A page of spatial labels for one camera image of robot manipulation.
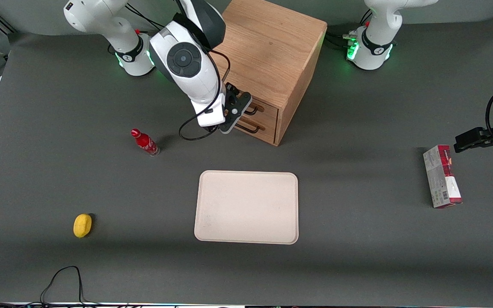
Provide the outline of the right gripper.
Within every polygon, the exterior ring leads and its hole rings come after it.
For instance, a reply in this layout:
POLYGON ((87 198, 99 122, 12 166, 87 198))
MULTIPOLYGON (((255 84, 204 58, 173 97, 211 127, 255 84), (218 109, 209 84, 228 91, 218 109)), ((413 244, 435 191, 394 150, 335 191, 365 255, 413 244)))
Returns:
POLYGON ((219 125, 219 131, 228 134, 252 103, 252 94, 226 83, 225 90, 220 90, 214 103, 213 99, 207 99, 204 103, 190 100, 195 113, 199 113, 197 123, 203 128, 219 125))

